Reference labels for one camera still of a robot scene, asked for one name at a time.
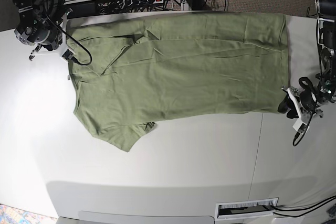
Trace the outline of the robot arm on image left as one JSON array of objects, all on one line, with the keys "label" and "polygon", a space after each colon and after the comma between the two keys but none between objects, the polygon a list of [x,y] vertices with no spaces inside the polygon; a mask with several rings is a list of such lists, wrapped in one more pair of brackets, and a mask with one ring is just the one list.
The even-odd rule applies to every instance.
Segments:
[{"label": "robot arm on image left", "polygon": [[70,60],[74,52],[67,45],[66,22],[72,9],[65,0],[13,0],[18,7],[20,23],[14,33],[24,45],[35,48],[29,55],[58,55]]}]

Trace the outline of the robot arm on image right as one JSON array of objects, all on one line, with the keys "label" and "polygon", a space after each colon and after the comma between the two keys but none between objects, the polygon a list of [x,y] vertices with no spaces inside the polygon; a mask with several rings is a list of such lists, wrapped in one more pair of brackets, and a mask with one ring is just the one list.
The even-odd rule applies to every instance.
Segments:
[{"label": "robot arm on image right", "polygon": [[283,89],[286,93],[278,112],[295,119],[296,137],[305,135],[314,117],[323,117],[320,107],[335,103],[335,0],[315,0],[317,11],[316,40],[319,73],[317,85],[307,77],[299,79],[301,90]]}]

